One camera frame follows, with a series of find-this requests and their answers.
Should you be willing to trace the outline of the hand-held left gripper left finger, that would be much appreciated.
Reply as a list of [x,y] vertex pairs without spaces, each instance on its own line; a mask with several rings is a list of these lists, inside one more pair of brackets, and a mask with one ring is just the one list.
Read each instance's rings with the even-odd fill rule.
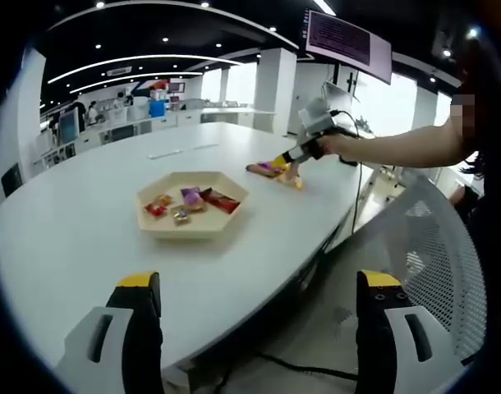
[[67,335],[55,374],[71,393],[163,393],[159,274],[121,279]]

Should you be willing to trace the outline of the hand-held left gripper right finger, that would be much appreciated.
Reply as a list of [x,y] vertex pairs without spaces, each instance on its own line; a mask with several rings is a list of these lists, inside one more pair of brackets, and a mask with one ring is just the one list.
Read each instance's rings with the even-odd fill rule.
[[395,277],[357,273],[356,317],[357,393],[441,393],[463,373],[449,332]]

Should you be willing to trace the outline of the person's right hand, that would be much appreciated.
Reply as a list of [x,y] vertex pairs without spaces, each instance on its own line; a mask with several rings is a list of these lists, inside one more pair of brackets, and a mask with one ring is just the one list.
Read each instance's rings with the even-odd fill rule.
[[344,135],[324,135],[318,138],[319,147],[324,154],[334,154],[347,160],[358,160],[356,151],[358,140]]

